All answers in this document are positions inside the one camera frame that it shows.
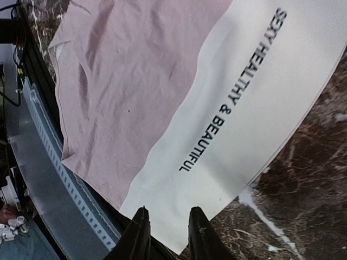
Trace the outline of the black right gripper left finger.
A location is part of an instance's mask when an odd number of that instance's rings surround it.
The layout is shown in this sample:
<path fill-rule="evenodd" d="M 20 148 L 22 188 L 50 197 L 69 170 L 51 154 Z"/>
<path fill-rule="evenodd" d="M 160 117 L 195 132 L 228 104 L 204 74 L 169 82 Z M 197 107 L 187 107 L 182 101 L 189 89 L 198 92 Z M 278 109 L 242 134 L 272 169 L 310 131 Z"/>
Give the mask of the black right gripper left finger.
<path fill-rule="evenodd" d="M 150 243 L 149 212 L 145 207 L 140 207 L 116 246 L 104 258 L 104 260 L 150 259 Z"/>

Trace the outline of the pink and white underwear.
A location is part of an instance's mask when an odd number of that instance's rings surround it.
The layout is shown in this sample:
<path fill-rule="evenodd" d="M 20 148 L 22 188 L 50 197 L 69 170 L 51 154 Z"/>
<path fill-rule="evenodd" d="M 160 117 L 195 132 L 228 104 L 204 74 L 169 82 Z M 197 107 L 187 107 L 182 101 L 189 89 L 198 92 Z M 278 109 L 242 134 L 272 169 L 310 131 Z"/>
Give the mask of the pink and white underwear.
<path fill-rule="evenodd" d="M 71 1 L 48 48 L 62 163 L 180 254 L 274 159 L 346 45 L 346 1 Z"/>

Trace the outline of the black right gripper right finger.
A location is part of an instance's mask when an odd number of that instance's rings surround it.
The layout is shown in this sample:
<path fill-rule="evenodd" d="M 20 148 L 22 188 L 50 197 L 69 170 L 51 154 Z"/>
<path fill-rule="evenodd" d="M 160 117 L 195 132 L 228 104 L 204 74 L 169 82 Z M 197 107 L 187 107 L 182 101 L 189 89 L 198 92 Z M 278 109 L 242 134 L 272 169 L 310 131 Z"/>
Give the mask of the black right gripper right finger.
<path fill-rule="evenodd" d="M 224 246 L 200 207 L 192 207 L 189 216 L 190 259 L 236 259 Z"/>

